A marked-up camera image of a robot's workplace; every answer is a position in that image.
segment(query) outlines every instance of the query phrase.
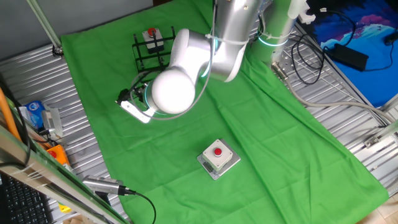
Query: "orange object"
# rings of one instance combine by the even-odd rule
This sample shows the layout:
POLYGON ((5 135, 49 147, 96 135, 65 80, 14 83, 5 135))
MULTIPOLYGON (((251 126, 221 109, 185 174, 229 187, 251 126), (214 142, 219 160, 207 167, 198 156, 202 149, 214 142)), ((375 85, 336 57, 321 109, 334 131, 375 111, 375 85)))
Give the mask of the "orange object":
POLYGON ((0 88, 0 108, 2 110, 4 118, 6 119, 8 130, 15 138, 22 141, 21 137, 19 136, 17 126, 15 125, 14 118, 12 117, 10 106, 8 105, 6 96, 2 92, 1 88, 0 88))
POLYGON ((61 145, 52 147, 51 149, 47 149, 47 152, 54 157, 61 165, 65 163, 70 165, 67 154, 61 145))

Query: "cable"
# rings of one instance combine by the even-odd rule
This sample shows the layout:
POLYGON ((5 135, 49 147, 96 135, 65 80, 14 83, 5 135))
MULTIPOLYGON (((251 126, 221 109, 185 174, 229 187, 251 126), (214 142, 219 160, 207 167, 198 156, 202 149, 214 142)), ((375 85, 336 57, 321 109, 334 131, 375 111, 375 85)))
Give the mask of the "cable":
POLYGON ((11 109, 8 105, 6 96, 4 95, 2 88, 0 88, 0 108, 6 119, 7 127, 9 132, 17 138, 18 140, 22 141, 21 137, 19 136, 17 126, 15 125, 14 118, 12 117, 11 109))
POLYGON ((384 44, 386 44, 386 45, 391 45, 391 51, 390 51, 390 60, 391 60, 391 63, 390 63, 390 65, 388 65, 388 66, 386 66, 386 67, 384 67, 384 68, 365 69, 364 72, 380 71, 380 70, 384 70, 384 69, 390 68, 390 67, 392 66, 392 64, 394 63, 394 62, 392 61, 392 51, 394 50, 394 42, 395 42, 395 41, 396 41, 395 39, 391 40, 391 43, 390 43, 390 44, 387 44, 387 42, 384 42, 384 44))
POLYGON ((394 63, 394 62, 392 61, 392 51, 393 51, 393 50, 394 50, 394 43, 391 43, 391 51, 390 51, 391 63, 390 63, 390 65, 388 65, 388 66, 386 66, 386 67, 384 67, 384 68, 365 69, 364 72, 380 71, 380 70, 384 70, 384 69, 387 69, 387 68, 391 67, 392 64, 394 63))
POLYGON ((154 224, 155 221, 156 221, 156 208, 155 208, 155 205, 152 203, 152 201, 151 201, 149 198, 147 198, 145 195, 142 195, 142 194, 140 194, 140 193, 137 193, 137 192, 134 191, 134 190, 126 189, 126 190, 125 190, 125 193, 126 193, 126 194, 131 194, 131 195, 138 195, 138 196, 144 198, 145 200, 147 200, 147 201, 150 203, 150 205, 151 205, 152 208, 154 209, 154 221, 152 222, 152 224, 154 224))
POLYGON ((388 119, 391 123, 395 122, 395 120, 393 118, 391 118, 388 114, 386 114, 385 112, 374 108, 372 106, 369 105, 365 105, 363 103, 357 103, 357 102, 335 102, 335 103, 311 103, 308 101, 305 101, 304 99, 302 99, 301 97, 299 97, 299 95, 296 93, 296 91, 293 89, 292 84, 290 83, 289 79, 286 79, 286 84, 288 86, 288 88, 290 89, 290 91, 292 92, 292 94, 303 104, 307 105, 307 106, 312 106, 312 107, 329 107, 329 106, 340 106, 340 105, 349 105, 349 106, 359 106, 362 108, 366 108, 368 110, 371 110, 383 117, 385 117, 386 119, 388 119))
MULTIPOLYGON (((3 84, 3 83, 0 83, 0 84, 1 84, 2 88, 5 88, 5 91, 9 93, 9 99, 16 106, 16 109, 17 109, 17 112, 18 112, 18 115, 19 115, 19 119, 21 120, 21 123, 22 123, 22 135, 24 137, 24 140, 21 140, 21 137, 19 136, 19 140, 21 142, 23 142, 27 146, 27 152, 26 152, 26 158, 25 158, 25 161, 24 161, 25 163, 24 164, 20 164, 20 163, 16 163, 16 162, 3 162, 2 164, 0 164, 0 167, 15 166, 15 167, 18 167, 18 168, 21 168, 21 169, 25 169, 28 166, 29 159, 30 159, 30 150, 31 150, 31 147, 34 146, 34 144, 32 143, 32 141, 31 141, 31 139, 29 137, 29 133, 27 131, 27 126, 26 126, 26 123, 25 123, 25 119, 24 119, 24 117, 23 117, 23 115, 21 113, 21 110, 19 109, 19 106, 18 106, 19 103, 15 100, 14 96, 12 95, 12 93, 8 89, 8 87, 5 84, 3 84)), ((0 88, 0 98, 2 98, 2 97, 5 98, 4 93, 2 92, 2 88, 0 88)), ((8 110, 11 112, 11 109, 9 108, 8 103, 7 103, 6 108, 8 108, 8 110)), ((11 116, 12 116, 12 120, 14 122, 13 125, 15 125, 15 127, 16 127, 15 121, 17 120, 17 118, 14 119, 14 115, 12 113, 11 113, 11 116)))
POLYGON ((347 46, 352 41, 352 39, 354 38, 354 35, 355 35, 355 32, 356 32, 356 24, 355 24, 355 22, 352 19, 350 19, 346 14, 343 14, 341 12, 332 11, 332 10, 329 11, 326 8, 320 9, 320 12, 330 12, 330 13, 333 13, 333 14, 337 14, 337 15, 342 16, 342 17, 344 17, 344 18, 346 18, 347 20, 350 21, 350 23, 353 25, 353 32, 351 33, 351 36, 349 37, 347 43, 343 44, 343 46, 347 46))
POLYGON ((296 72, 296 74, 297 74, 297 76, 298 76, 298 79, 300 79, 300 81, 301 81, 302 83, 306 84, 306 85, 312 85, 312 84, 315 84, 315 83, 319 80, 319 78, 321 77, 323 65, 324 65, 324 63, 325 63, 325 54, 326 54, 325 49, 326 49, 326 47, 325 47, 325 48, 323 49, 323 51, 322 51, 322 58, 320 58, 320 56, 317 54, 317 51, 314 50, 314 49, 317 49, 315 46, 311 47, 309 43, 306 43, 306 42, 302 41, 303 38, 304 38, 306 35, 308 35, 308 34, 302 35, 302 36, 300 37, 300 39, 299 39, 298 41, 296 41, 296 43, 294 43, 294 45, 292 46, 292 50, 290 51, 290 56, 292 57, 293 69, 294 69, 294 71, 296 72), (301 53, 300 53, 300 44, 304 44, 304 45, 308 46, 308 47, 314 52, 314 54, 320 59, 321 64, 320 64, 319 67, 317 67, 317 68, 316 68, 316 67, 313 67, 313 66, 311 66, 310 64, 308 64, 308 63, 305 61, 305 59, 303 58, 303 56, 302 56, 301 53), (297 67, 296 67, 296 64, 295 64, 295 61, 294 61, 294 54, 293 54, 294 48, 295 48, 296 46, 297 46, 297 54, 298 54, 298 56, 300 57, 301 61, 302 61, 303 63, 305 63, 307 66, 309 66, 310 68, 315 69, 315 70, 318 70, 318 75, 317 75, 317 78, 315 79, 315 81, 313 81, 313 82, 306 82, 306 81, 300 76, 299 71, 297 71, 297 67))
MULTIPOLYGON (((215 5, 214 5, 214 9, 213 9, 213 25, 212 25, 213 27, 212 27, 212 29, 211 29, 211 35, 212 35, 212 36, 214 36, 214 32, 215 32, 215 31, 214 31, 214 26, 215 26, 215 19, 216 19, 216 6, 217 6, 217 5, 215 4, 215 5)), ((141 109, 138 108, 138 106, 136 105, 136 102, 134 101, 134 99, 133 99, 133 97, 132 97, 132 94, 130 93, 131 103, 136 107, 136 109, 137 109, 142 115, 144 115, 144 116, 146 116, 146 117, 148 117, 148 118, 151 118, 151 119, 159 120, 159 121, 167 121, 167 120, 179 118, 179 117, 181 117, 182 115, 184 115, 185 113, 187 113, 188 111, 190 111, 190 110, 196 105, 196 103, 199 101, 199 99, 201 98, 202 94, 205 92, 207 83, 208 83, 209 80, 210 80, 211 66, 213 65, 213 56, 214 56, 214 54, 215 54, 215 45, 214 45, 214 41, 215 41, 215 40, 212 39, 212 41, 210 42, 210 51, 211 51, 211 54, 210 54, 210 59, 209 59, 207 68, 206 68, 206 70, 205 70, 205 72, 208 73, 208 76, 207 76, 207 78, 206 78, 205 84, 203 85, 203 88, 201 89, 201 92, 199 93, 199 95, 198 95, 198 97, 196 98, 196 100, 195 100, 195 101, 192 103, 192 105, 191 105, 188 109, 186 109, 184 112, 182 112, 182 113, 180 113, 180 114, 178 114, 178 115, 175 115, 175 116, 173 116, 173 117, 170 117, 170 118, 155 118, 155 117, 149 116, 149 115, 145 114, 143 111, 141 111, 141 109)), ((144 72, 138 74, 138 75, 133 79, 132 83, 135 83, 135 81, 136 81, 143 73, 144 73, 144 72)))

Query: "metal pipe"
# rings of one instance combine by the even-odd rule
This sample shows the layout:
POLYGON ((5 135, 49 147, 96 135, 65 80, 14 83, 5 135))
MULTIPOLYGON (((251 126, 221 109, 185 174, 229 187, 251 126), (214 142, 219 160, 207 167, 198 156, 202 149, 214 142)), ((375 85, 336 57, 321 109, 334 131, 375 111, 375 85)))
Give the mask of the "metal pipe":
POLYGON ((252 44, 252 52, 266 65, 270 66, 272 62, 279 61, 298 16, 297 11, 293 9, 301 3, 302 0, 274 1, 264 11, 262 18, 266 27, 259 39, 252 44))
POLYGON ((49 20, 46 18, 42 8, 39 6, 36 0, 26 0, 29 4, 30 8, 33 10, 34 14, 36 15, 37 19, 41 23, 44 31, 47 33, 48 37, 50 38, 52 44, 55 46, 55 50, 58 53, 62 53, 62 44, 61 40, 58 38, 57 34, 55 33, 54 29, 52 28, 49 20))

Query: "white cable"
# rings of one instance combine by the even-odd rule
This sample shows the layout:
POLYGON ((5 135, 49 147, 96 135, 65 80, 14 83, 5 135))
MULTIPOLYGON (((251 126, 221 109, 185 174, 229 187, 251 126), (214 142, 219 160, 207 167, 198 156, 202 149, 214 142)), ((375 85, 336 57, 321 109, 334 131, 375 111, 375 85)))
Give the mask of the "white cable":
POLYGON ((211 34, 206 34, 205 37, 209 38, 209 39, 215 39, 218 40, 220 42, 224 42, 226 44, 232 44, 232 45, 245 45, 249 42, 249 39, 246 41, 237 41, 237 40, 225 40, 225 39, 221 39, 219 37, 215 37, 211 34))
MULTIPOLYGON (((216 17, 216 4, 214 5, 214 9, 213 9, 213 25, 212 25, 213 27, 212 27, 212 29, 211 29, 212 35, 214 35, 215 17, 216 17)), ((208 70, 206 69, 207 72, 208 72, 208 76, 207 76, 207 78, 206 78, 206 82, 205 82, 205 84, 203 85, 203 88, 201 89, 201 92, 199 93, 199 95, 198 95, 198 97, 196 98, 196 100, 195 100, 195 101, 192 103, 192 105, 191 105, 188 109, 186 109, 184 112, 182 112, 182 113, 180 113, 180 114, 178 114, 178 115, 176 115, 176 116, 173 116, 173 117, 171 117, 171 118, 155 118, 155 117, 153 117, 153 116, 149 116, 149 115, 145 114, 140 108, 138 108, 138 106, 136 105, 136 102, 134 101, 134 98, 132 97, 132 94, 130 93, 131 103, 136 107, 136 109, 137 109, 142 115, 144 115, 144 116, 146 116, 146 117, 148 117, 148 118, 151 118, 151 119, 159 120, 159 121, 167 121, 167 120, 175 119, 175 118, 178 118, 178 117, 184 115, 184 114, 187 113, 191 108, 193 108, 193 106, 195 106, 196 103, 199 101, 199 99, 201 98, 202 94, 205 92, 207 83, 208 83, 209 80, 210 80, 211 66, 212 66, 212 64, 213 64, 213 56, 214 56, 214 54, 215 54, 214 40, 210 42, 210 52, 211 52, 211 53, 210 53, 210 59, 209 59, 208 65, 207 65, 209 69, 208 69, 208 70)), ((143 73, 138 74, 138 75, 133 79, 132 84, 134 84, 135 81, 136 81, 142 74, 143 74, 143 73)))
POLYGON ((312 107, 329 107, 329 106, 341 106, 341 105, 358 106, 358 107, 362 107, 362 108, 371 110, 371 111, 377 113, 378 115, 381 115, 381 116, 385 117, 391 123, 395 122, 395 120, 393 118, 391 118, 385 112, 383 112, 383 111, 381 111, 381 110, 379 110, 377 108, 374 108, 372 106, 363 104, 363 103, 357 103, 357 102, 311 103, 311 102, 305 101, 304 99, 299 97, 299 95, 293 89, 292 84, 290 83, 289 79, 286 79, 285 81, 286 81, 286 84, 287 84, 288 88, 290 89, 292 94, 299 100, 299 102, 301 102, 301 103, 303 103, 303 104, 305 104, 307 106, 312 106, 312 107))
POLYGON ((272 35, 269 35, 269 34, 267 34, 267 33, 264 33, 264 32, 262 32, 262 31, 265 31, 266 30, 266 22, 264 21, 264 18, 262 17, 262 16, 260 16, 260 18, 261 18, 261 23, 262 23, 262 29, 263 30, 261 30, 261 31, 259 31, 259 33, 261 34, 261 35, 264 35, 264 36, 266 36, 267 37, 267 40, 269 40, 269 39, 284 39, 284 38, 286 38, 286 37, 289 37, 291 34, 292 34, 292 32, 293 32, 293 29, 288 33, 288 34, 286 34, 286 35, 284 35, 284 36, 282 36, 282 37, 274 37, 274 36, 272 36, 272 35))

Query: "metal grating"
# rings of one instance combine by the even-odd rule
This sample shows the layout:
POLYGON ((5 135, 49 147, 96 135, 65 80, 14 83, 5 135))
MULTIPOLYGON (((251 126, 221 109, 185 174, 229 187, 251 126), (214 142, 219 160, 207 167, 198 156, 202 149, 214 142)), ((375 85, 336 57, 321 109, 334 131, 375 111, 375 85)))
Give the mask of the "metal grating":
MULTIPOLYGON (((288 73, 295 90, 304 99, 317 103, 360 101, 361 97, 366 100, 344 75, 339 75, 329 64, 325 65, 319 82, 310 86, 301 83, 291 66, 292 45, 293 42, 289 41, 280 64, 288 73)), ((300 46, 300 49, 306 60, 318 63, 316 56, 306 46, 300 46)), ((109 177, 66 61, 54 57, 51 50, 52 46, 49 45, 0 62, 0 72, 22 104, 41 100, 50 107, 59 108, 64 128, 63 140, 67 144, 65 150, 79 178, 86 175, 109 177)), ((294 59, 305 80, 312 80, 317 75, 298 57, 294 59)), ((398 118, 397 105, 398 103, 386 108, 395 118, 398 118)), ((388 189, 390 195, 398 191, 394 183, 398 179, 398 145, 395 138, 386 138, 369 149, 363 144, 367 138, 381 130, 377 117, 367 110, 352 106, 307 109, 366 166, 388 189)), ((54 223, 61 223, 73 215, 61 213, 58 203, 49 200, 54 223)), ((109 201, 117 212, 127 218, 117 196, 110 196, 109 201)))
MULTIPOLYGON (((68 65, 65 59, 54 57, 51 51, 52 46, 49 45, 0 62, 0 73, 21 104, 41 100, 60 110, 65 150, 80 179, 86 175, 109 177, 68 65)), ((109 201, 115 211, 127 218, 116 195, 110 195, 109 201)), ((49 199, 49 204, 54 223, 62 223, 74 214, 62 213, 55 200, 49 199)))
MULTIPOLYGON (((293 34, 301 35, 299 28, 293 34)), ((332 103, 337 101, 357 101, 364 103, 364 96, 340 71, 332 69, 325 62, 321 77, 316 84, 303 84, 292 66, 291 49, 295 42, 288 41, 282 53, 280 66, 289 76, 295 91, 304 99, 314 103, 332 103)), ((305 45, 300 45, 300 53, 310 65, 320 64, 319 58, 305 45)), ((313 82, 318 72, 305 65, 294 49, 294 61, 300 76, 306 82, 313 82)), ((352 152, 389 191, 395 194, 398 189, 395 180, 398 179, 398 144, 395 136, 390 136, 379 144, 367 148, 365 140, 382 129, 378 117, 366 109, 355 106, 336 106, 332 108, 306 108, 329 130, 350 152, 352 152)), ((398 106, 391 106, 388 112, 398 118, 398 106)))

